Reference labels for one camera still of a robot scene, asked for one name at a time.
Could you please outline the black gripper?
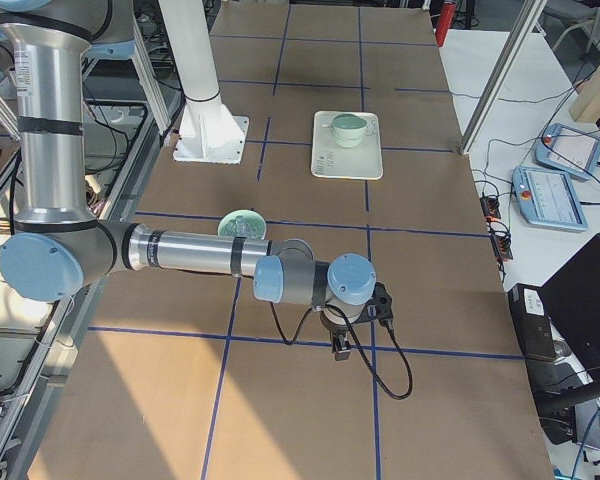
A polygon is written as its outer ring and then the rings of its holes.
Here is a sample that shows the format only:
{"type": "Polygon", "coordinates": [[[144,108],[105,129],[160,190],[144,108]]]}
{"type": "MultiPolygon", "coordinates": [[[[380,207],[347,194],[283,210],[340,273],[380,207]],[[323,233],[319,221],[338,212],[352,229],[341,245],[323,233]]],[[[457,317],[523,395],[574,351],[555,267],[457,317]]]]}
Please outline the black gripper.
{"type": "Polygon", "coordinates": [[[320,313],[320,320],[324,328],[329,332],[334,360],[348,360],[351,354],[349,339],[355,337],[353,326],[348,326],[341,317],[339,317],[338,321],[332,319],[327,315],[325,310],[320,313]]]}

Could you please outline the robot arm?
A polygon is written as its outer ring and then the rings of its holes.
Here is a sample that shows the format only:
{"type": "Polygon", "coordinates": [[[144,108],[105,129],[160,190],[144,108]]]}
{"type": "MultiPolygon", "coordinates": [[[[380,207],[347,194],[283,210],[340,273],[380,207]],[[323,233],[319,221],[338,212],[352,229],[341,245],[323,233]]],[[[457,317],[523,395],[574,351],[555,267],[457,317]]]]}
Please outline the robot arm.
{"type": "Polygon", "coordinates": [[[269,240],[254,211],[228,214],[213,235],[136,222],[145,167],[125,170],[121,214],[103,218],[88,207],[82,62],[100,47],[138,41],[131,2],[1,1],[0,26],[14,47],[26,190],[0,246],[0,274],[19,295],[55,302],[111,273],[145,268],[249,278],[270,306],[318,314],[338,360],[360,348],[356,325],[390,325],[390,297],[367,258],[317,260],[301,239],[269,240]]]}

